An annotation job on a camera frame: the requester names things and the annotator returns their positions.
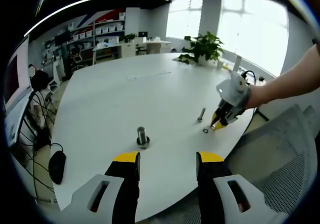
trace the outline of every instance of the floor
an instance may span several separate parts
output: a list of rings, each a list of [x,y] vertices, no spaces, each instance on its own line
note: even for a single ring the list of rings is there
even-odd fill
[[[54,99],[54,105],[55,107],[59,107],[60,101],[62,99],[63,93],[68,85],[69,81],[65,81],[61,84],[60,88],[56,91],[55,94],[53,94],[53,99]],[[253,119],[248,127],[248,129],[246,130],[246,132],[249,132],[257,127],[260,127],[261,125],[263,125],[266,121],[259,115],[259,114],[255,114],[253,116]],[[53,124],[49,124],[49,127],[52,131],[53,129]],[[49,158],[50,158],[50,148],[49,146],[45,146],[43,148],[41,148],[38,151],[38,154],[35,158],[35,160],[39,163],[41,163],[42,165],[44,165],[45,167],[48,167],[48,162],[49,162]],[[246,153],[243,153],[243,156],[241,155],[235,155],[235,157],[230,159],[229,165],[230,165],[230,169],[232,171],[232,173],[237,174],[237,173],[241,173],[243,170],[240,170],[240,165],[238,165],[239,163],[242,162],[243,159],[246,158]],[[48,186],[53,186],[52,185],[52,181],[49,177],[49,174],[47,171],[45,171],[43,168],[41,167],[36,167],[34,169],[34,173],[35,176],[42,180],[44,183],[46,183]],[[52,194],[52,192],[50,192],[47,188],[45,188],[42,184],[40,183],[36,183],[36,189],[38,192],[38,196],[43,198],[43,199],[47,199],[47,200],[51,200],[52,203],[46,201],[46,202],[42,202],[42,201],[38,201],[38,206],[40,207],[40,209],[42,210],[42,212],[45,214],[46,217],[48,217],[50,219],[50,217],[54,216],[56,213],[60,212],[58,204],[56,203],[55,200],[55,196],[54,194]],[[197,205],[197,197],[196,195],[191,195],[190,197],[187,197],[185,200],[182,200],[182,202],[180,202],[181,204],[177,204],[175,208],[170,208],[167,210],[165,210],[164,212],[160,213],[159,215],[157,215],[156,217],[152,217],[149,220],[144,220],[142,222],[140,222],[141,224],[158,224],[158,223],[173,223],[174,219],[178,219],[181,218],[181,213],[179,213],[179,210],[183,209],[183,210],[188,210],[186,209],[186,205],[188,207],[192,207],[193,210],[197,207],[195,207],[195,205]]]

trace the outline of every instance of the hand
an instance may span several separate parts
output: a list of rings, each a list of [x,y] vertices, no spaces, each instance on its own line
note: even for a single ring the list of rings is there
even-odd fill
[[[244,106],[245,110],[249,108],[256,108],[262,104],[268,103],[267,94],[264,86],[250,85],[251,95]]]

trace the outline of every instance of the metal bolt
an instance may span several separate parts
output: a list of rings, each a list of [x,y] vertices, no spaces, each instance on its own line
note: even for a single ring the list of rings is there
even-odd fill
[[[138,138],[141,145],[147,142],[146,129],[144,127],[138,127]]]
[[[201,113],[200,113],[200,116],[198,117],[198,122],[202,122],[202,117],[204,116],[204,114],[205,114],[205,111],[206,111],[206,109],[205,108],[203,108],[202,110],[201,110]]]

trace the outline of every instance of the human arm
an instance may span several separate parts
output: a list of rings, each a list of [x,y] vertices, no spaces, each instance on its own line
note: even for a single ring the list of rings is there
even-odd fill
[[[315,44],[288,72],[265,86],[251,86],[245,109],[259,107],[275,99],[289,98],[312,92],[320,87],[320,47]]]

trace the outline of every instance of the office room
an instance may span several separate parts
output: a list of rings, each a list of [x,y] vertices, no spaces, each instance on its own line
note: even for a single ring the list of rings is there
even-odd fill
[[[21,1],[2,72],[17,214],[313,220],[318,0]]]

